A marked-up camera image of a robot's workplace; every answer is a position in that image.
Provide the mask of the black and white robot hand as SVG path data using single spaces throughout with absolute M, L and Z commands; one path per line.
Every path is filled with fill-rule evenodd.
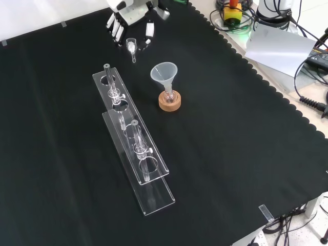
M 158 6 L 158 1 L 151 0 L 107 0 L 112 14 L 106 23 L 113 42 L 122 46 L 127 29 L 142 20 L 148 12 Z

